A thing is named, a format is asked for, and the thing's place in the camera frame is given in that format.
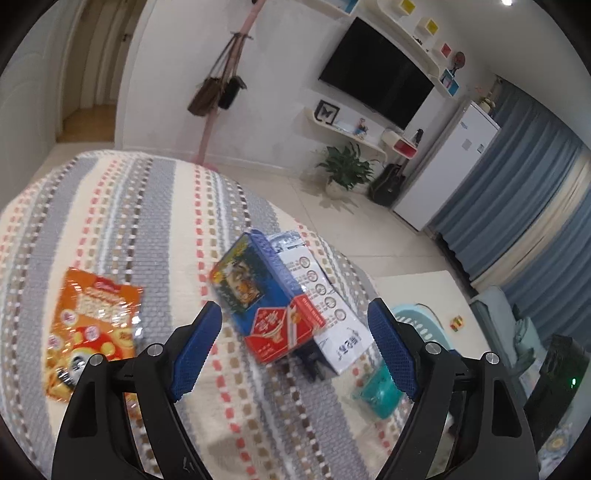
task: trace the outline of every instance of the white refrigerator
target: white refrigerator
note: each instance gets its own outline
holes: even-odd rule
[[[474,102],[465,103],[433,145],[392,207],[422,230],[462,184],[501,127]]]

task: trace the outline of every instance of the doorway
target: doorway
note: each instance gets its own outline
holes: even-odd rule
[[[87,0],[72,37],[58,143],[113,142],[129,45],[147,0]]]

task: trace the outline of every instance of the white package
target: white package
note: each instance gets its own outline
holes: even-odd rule
[[[372,345],[374,338],[330,284],[299,233],[279,233],[269,241],[326,321],[326,327],[314,335],[314,340],[340,375]]]

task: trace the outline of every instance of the wooden floor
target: wooden floor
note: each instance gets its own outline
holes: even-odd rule
[[[64,120],[64,131],[57,142],[113,142],[116,112],[116,105],[77,110]]]

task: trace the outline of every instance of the floating shelf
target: floating shelf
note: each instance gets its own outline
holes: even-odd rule
[[[392,0],[394,5],[394,9],[402,15],[406,17],[414,12],[414,9],[417,7],[411,0]]]
[[[440,67],[433,56],[413,38],[413,35],[407,32],[404,27],[396,21],[393,14],[388,11],[391,8],[388,6],[388,2],[386,0],[366,0],[366,5],[391,27],[397,40],[399,40],[404,47],[408,48],[415,60],[423,65],[427,77],[429,77],[429,80],[435,85],[436,90],[444,97],[451,98],[453,95],[447,91],[439,80],[446,69]]]
[[[452,96],[452,97],[460,89],[460,86],[456,82],[456,79],[454,78],[452,73],[447,69],[444,70],[444,72],[441,74],[441,77],[439,77],[439,83],[441,84],[441,86],[443,88],[445,88],[447,90],[447,93],[449,94],[449,96]]]
[[[452,56],[452,48],[449,46],[449,43],[443,40],[439,41],[435,45],[433,52],[435,52],[443,60],[449,60],[449,58]]]
[[[424,33],[429,35],[430,37],[435,36],[437,31],[439,30],[439,25],[435,23],[431,17],[422,17],[421,21],[417,25]]]
[[[314,0],[330,11],[338,12],[350,17],[361,0]]]
[[[386,7],[387,2],[384,0],[368,0],[367,6],[376,14],[384,19],[384,21],[394,30],[397,38],[401,41],[403,46],[408,47],[411,54],[425,67],[427,75],[435,77],[439,81],[441,68],[435,59],[429,55],[423,46],[417,42],[413,36],[407,32],[402,25],[388,12]]]
[[[340,135],[343,135],[344,137],[350,138],[351,140],[354,140],[359,145],[364,145],[366,147],[369,147],[372,150],[375,150],[378,154],[380,154],[383,157],[383,161],[387,161],[388,154],[384,150],[382,150],[379,146],[377,146],[376,144],[368,142],[367,140],[361,140],[359,137],[356,137],[351,132],[346,132],[345,130],[334,127],[333,125],[328,125],[328,124],[325,124],[324,122],[319,122],[314,117],[314,110],[312,110],[312,108],[305,107],[304,114],[306,117],[308,117],[308,120],[310,120],[310,122],[312,122],[313,124],[316,124],[322,128],[326,128],[327,130],[331,130],[333,132],[336,132]]]
[[[387,131],[387,133],[387,139],[385,138],[386,132],[382,134],[382,141],[385,145],[391,148],[394,153],[408,159],[413,158],[417,154],[418,147],[410,143],[402,135],[392,130]]]

